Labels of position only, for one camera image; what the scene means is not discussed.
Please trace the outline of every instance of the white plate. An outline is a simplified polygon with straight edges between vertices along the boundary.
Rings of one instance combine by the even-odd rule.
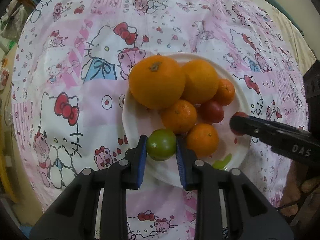
[[[204,59],[213,64],[212,61],[191,53],[175,53],[167,56],[175,59],[180,65],[194,59]],[[222,122],[213,125],[219,135],[220,142],[218,149],[212,157],[205,157],[203,160],[213,164],[216,160],[223,160],[225,156],[232,154],[231,161],[225,166],[225,170],[230,170],[231,168],[239,167],[242,163],[248,152],[251,137],[247,135],[241,137],[235,136],[230,130],[229,120],[231,116],[238,111],[247,114],[249,114],[250,111],[243,91],[228,71],[220,66],[217,66],[215,70],[221,78],[226,78],[233,83],[236,95],[230,105],[223,107],[224,119]],[[158,111],[147,109],[139,104],[129,90],[127,90],[125,95],[122,122],[130,148],[137,146],[141,134],[150,136],[154,130],[164,128]],[[146,171],[163,182],[176,187],[182,187],[175,155],[163,162],[154,161],[148,156]]]

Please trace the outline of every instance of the hello kitty print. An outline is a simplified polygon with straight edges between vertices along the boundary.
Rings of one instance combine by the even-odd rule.
[[[249,0],[42,0],[21,34],[11,87],[17,143],[44,210],[82,169],[108,169],[124,158],[131,70],[151,55],[177,52],[228,70],[252,116],[307,127],[291,48]],[[252,138],[240,168],[277,206],[289,166]],[[129,238],[193,239],[196,192],[150,174],[144,183],[127,196]]]

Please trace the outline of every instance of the red bow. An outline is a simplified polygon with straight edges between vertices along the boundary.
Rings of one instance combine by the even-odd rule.
[[[54,112],[57,116],[62,115],[64,119],[68,119],[69,124],[74,126],[78,121],[80,110],[78,106],[71,106],[68,95],[62,92],[54,104]]]
[[[249,40],[249,37],[247,35],[242,33],[242,38],[243,38],[244,42],[248,43],[251,46],[251,48],[253,48],[255,51],[257,51],[256,46],[253,44],[252,41]]]
[[[160,222],[166,222],[167,219],[166,219],[166,218],[162,218],[162,219],[158,218],[156,221],[157,221],[158,223],[160,223]]]
[[[43,169],[46,169],[48,168],[47,165],[44,163],[39,163],[39,167],[43,168]]]
[[[36,139],[39,138],[39,137],[40,137],[40,130],[38,130],[38,132],[35,134],[35,141],[36,141]]]
[[[258,95],[260,94],[258,84],[256,82],[253,82],[249,76],[244,75],[244,81],[247,84],[248,88],[255,90]]]
[[[105,147],[103,147],[103,146],[101,145],[100,149],[96,149],[95,155],[99,155],[99,153],[102,153],[102,152],[104,151],[104,149],[105,149]]]
[[[125,40],[125,43],[128,45],[134,44],[136,41],[138,34],[137,33],[130,33],[128,31],[128,25],[127,23],[119,23],[114,29],[113,32],[117,35],[119,35],[123,40]]]
[[[139,49],[137,47],[133,47],[132,49],[128,49],[128,48],[124,48],[122,50],[123,53],[127,53],[127,52],[130,52],[130,51],[138,51]]]
[[[50,34],[50,37],[58,37],[59,36],[59,31],[53,31],[51,34]]]
[[[139,213],[138,219],[140,221],[149,220],[152,222],[153,220],[155,220],[155,215],[153,213],[150,213],[148,215],[145,213]]]

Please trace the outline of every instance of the green lime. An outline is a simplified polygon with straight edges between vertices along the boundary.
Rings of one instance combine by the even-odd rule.
[[[169,129],[155,130],[147,140],[147,152],[155,161],[169,159],[176,150],[176,136]]]

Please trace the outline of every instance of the wall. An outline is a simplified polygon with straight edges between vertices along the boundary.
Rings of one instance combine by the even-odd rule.
[[[0,59],[2,59],[4,56],[4,51],[2,49],[0,49]]]
[[[276,0],[294,19],[304,38],[320,58],[320,15],[310,0]]]

